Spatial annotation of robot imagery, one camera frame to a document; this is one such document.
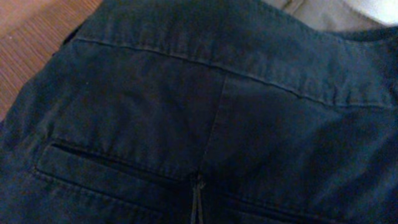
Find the navy blue shorts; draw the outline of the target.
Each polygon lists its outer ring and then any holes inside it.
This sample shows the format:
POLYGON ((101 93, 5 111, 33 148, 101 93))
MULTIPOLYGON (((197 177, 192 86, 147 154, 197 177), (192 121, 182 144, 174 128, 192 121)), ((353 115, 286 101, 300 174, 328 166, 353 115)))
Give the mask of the navy blue shorts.
POLYGON ((397 27, 104 1, 1 122, 2 223, 396 223, 397 27))

